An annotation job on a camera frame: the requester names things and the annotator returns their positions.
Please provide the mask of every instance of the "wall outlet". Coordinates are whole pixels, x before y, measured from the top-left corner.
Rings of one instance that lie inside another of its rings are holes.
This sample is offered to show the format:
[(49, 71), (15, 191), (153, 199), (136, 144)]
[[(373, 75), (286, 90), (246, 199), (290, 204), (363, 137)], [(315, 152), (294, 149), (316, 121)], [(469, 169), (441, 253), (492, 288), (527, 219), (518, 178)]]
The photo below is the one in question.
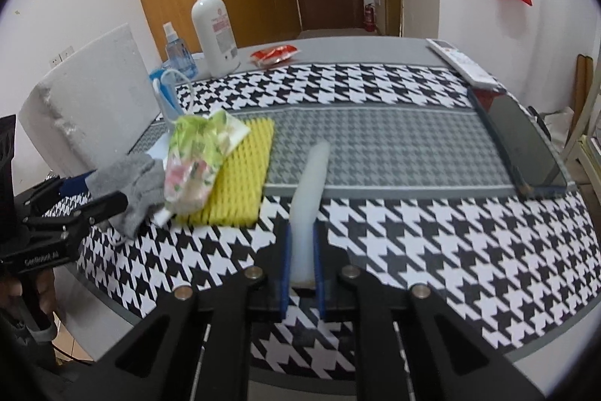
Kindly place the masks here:
[(50, 67), (54, 68), (58, 64), (60, 64), (61, 62), (62, 62), (61, 56), (60, 55), (56, 55), (53, 59), (50, 60)]
[(75, 53), (75, 50), (73, 49), (73, 47), (68, 47), (68, 48), (65, 48), (61, 53), (59, 53), (59, 55), (61, 57), (61, 60), (66, 60), (73, 53)]

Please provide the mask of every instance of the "white remote control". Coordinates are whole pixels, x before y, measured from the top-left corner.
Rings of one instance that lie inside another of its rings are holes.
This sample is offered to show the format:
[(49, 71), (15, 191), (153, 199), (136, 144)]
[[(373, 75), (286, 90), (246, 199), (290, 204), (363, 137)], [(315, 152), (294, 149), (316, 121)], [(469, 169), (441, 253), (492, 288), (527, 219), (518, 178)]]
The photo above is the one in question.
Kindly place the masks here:
[(427, 39), (430, 48), (445, 59), (473, 87), (479, 89), (497, 89), (501, 85), (486, 70), (470, 57), (461, 53), (450, 43), (439, 39)]

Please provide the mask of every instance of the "bolt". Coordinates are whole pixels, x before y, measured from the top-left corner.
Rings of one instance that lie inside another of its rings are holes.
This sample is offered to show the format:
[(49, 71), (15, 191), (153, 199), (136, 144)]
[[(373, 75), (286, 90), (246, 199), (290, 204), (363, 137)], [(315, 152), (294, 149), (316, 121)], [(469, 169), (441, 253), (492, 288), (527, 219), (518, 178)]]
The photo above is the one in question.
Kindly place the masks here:
[(426, 284), (415, 284), (411, 288), (411, 292), (418, 299), (425, 299), (430, 296), (432, 290)]
[(356, 279), (357, 277), (359, 277), (360, 273), (361, 269), (354, 265), (345, 265), (342, 268), (342, 275), (347, 279)]
[(190, 286), (179, 286), (173, 291), (173, 295), (180, 301), (187, 301), (192, 297), (192, 288)]
[(244, 275), (247, 279), (255, 281), (263, 276), (263, 269), (256, 265), (252, 265), (244, 271)]

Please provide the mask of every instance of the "yellow sponge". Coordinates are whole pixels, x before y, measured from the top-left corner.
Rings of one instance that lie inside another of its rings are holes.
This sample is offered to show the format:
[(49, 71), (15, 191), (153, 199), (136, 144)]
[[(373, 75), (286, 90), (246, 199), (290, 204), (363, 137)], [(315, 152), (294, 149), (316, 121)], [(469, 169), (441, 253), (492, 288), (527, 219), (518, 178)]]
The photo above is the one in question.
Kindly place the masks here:
[(189, 224), (250, 227), (257, 222), (275, 125), (265, 118), (245, 123), (251, 132), (223, 162), (206, 206), (181, 217)]

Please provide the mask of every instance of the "houndstooth tablecloth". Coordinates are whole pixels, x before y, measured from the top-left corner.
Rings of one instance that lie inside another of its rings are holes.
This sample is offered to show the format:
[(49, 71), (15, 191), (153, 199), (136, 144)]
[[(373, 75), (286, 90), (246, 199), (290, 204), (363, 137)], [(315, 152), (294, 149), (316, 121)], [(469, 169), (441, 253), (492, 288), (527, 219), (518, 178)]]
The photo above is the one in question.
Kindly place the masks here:
[[(599, 294), (601, 254), (578, 191), (520, 201), (494, 143), (450, 70), (382, 64), (291, 65), (195, 83), (197, 113), (219, 107), (276, 122), (255, 227), (159, 228), (110, 245), (97, 228), (77, 268), (139, 317), (174, 287), (218, 287), (253, 263), (286, 219), (310, 146), (332, 144), (318, 219), (328, 239), (383, 283), (435, 287), (501, 352), (543, 337)], [(160, 118), (134, 147), (165, 128)], [(69, 212), (87, 200), (61, 203)], [(255, 325), (252, 365), (322, 379), (354, 379), (352, 325), (323, 323), (314, 300), (290, 295), (286, 319)]]

